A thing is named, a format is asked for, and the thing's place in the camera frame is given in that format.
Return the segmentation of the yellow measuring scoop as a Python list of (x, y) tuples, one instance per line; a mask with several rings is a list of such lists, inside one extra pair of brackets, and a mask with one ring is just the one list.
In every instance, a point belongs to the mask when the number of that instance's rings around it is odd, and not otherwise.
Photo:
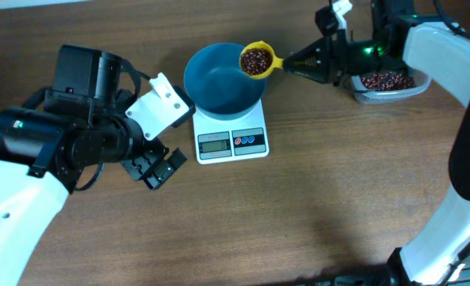
[(275, 69), (283, 69), (283, 59), (276, 56), (265, 41), (256, 41), (246, 46), (239, 56), (242, 72), (252, 79), (265, 79)]

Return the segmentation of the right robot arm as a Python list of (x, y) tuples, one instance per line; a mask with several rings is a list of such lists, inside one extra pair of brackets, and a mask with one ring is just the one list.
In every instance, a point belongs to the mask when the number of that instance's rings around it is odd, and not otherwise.
[(363, 106), (294, 79), (278, 110), (279, 147), (289, 149), (278, 178), (308, 215), (304, 245), (287, 248), (283, 273), (354, 271), (396, 250), (415, 280), (441, 280), (470, 239), (470, 226), (460, 224), (468, 204), (447, 176), (462, 106), (439, 87)]

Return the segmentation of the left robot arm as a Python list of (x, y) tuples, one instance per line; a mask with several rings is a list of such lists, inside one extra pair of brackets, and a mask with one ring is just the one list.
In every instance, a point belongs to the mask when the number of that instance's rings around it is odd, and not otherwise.
[[(136, 86), (119, 87), (126, 73)], [(195, 113), (192, 100), (163, 74), (149, 78), (120, 56), (64, 45), (51, 86), (0, 113), (0, 285), (15, 285), (68, 197), (86, 191), (89, 166), (109, 163), (156, 190), (185, 162), (159, 140)]]

